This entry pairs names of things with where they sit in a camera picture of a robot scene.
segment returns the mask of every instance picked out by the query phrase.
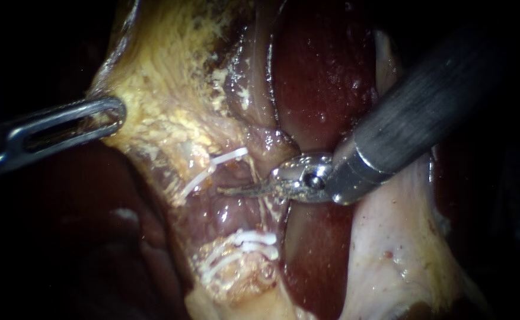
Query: white suture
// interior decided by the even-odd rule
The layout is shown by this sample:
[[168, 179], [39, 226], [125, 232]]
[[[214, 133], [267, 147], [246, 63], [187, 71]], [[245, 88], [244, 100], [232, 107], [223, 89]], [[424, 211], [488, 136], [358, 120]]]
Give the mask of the white suture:
[[232, 160], [232, 159], [239, 158], [246, 154], [248, 154], [248, 148], [242, 147], [242, 148], [238, 148], [234, 151], [225, 153], [221, 156], [217, 156], [216, 158], [212, 158], [210, 160], [210, 166], [208, 168], [204, 169], [199, 174], [197, 174], [191, 181], [189, 181], [184, 186], [183, 191], [181, 191], [181, 198], [182, 199], [186, 198], [189, 195], [189, 193], [194, 190], [194, 188], [196, 188], [202, 181], [204, 181], [204, 179], [206, 179], [208, 176], [210, 176], [212, 173], [214, 173], [214, 171], [216, 171], [217, 165], [219, 165], [223, 162]]
[[244, 254], [258, 252], [269, 261], [278, 259], [279, 251], [273, 246], [276, 241], [274, 233], [239, 229], [224, 239], [223, 243], [215, 245], [206, 257], [200, 266], [202, 281], [210, 283], [217, 273], [242, 259]]

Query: forceps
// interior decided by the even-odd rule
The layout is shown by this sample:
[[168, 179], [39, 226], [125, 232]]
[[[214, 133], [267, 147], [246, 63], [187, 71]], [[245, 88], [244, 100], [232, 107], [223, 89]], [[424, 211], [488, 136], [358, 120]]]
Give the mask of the forceps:
[[121, 128], [125, 117], [126, 109], [121, 100], [105, 97], [81, 100], [0, 123], [0, 175], [109, 136]]
[[[478, 25], [459, 29], [398, 80], [332, 155], [315, 156], [319, 162], [306, 166], [302, 159], [310, 158], [307, 153], [274, 169], [266, 182], [219, 191], [229, 196], [354, 203], [479, 111], [480, 102], [503, 82], [507, 62], [502, 43], [490, 30]], [[286, 175], [283, 185], [277, 183], [288, 163], [303, 171], [289, 172], [295, 175]]]

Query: dark background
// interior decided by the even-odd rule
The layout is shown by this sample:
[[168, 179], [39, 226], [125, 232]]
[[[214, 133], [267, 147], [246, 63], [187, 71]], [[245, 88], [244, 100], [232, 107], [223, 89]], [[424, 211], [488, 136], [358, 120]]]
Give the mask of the dark background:
[[[449, 242], [497, 317], [506, 319], [520, 318], [520, 2], [500, 6], [466, 1], [368, 4], [377, 24], [392, 35], [405, 66], [467, 19], [494, 23], [503, 33], [512, 61], [508, 81], [486, 101], [485, 112], [447, 144], [450, 153], [469, 154], [455, 153], [464, 177], [450, 183], [462, 186], [473, 199], [473, 204], [460, 203], [456, 194], [449, 205], [449, 211], [470, 215], [467, 222], [460, 218]], [[0, 121], [84, 96], [106, 54], [113, 7], [110, 1], [0, 3]], [[0, 202], [9, 198], [0, 193]], [[27, 230], [15, 225], [29, 213], [13, 217], [1, 208], [0, 204], [0, 302], [32, 312], [34, 304], [22, 295], [27, 289], [40, 289], [41, 283], [32, 281], [39, 276], [32, 261], [41, 260], [25, 247]], [[7, 276], [9, 269], [16, 272]], [[25, 274], [27, 280], [13, 280]], [[53, 308], [48, 299], [41, 305]]]

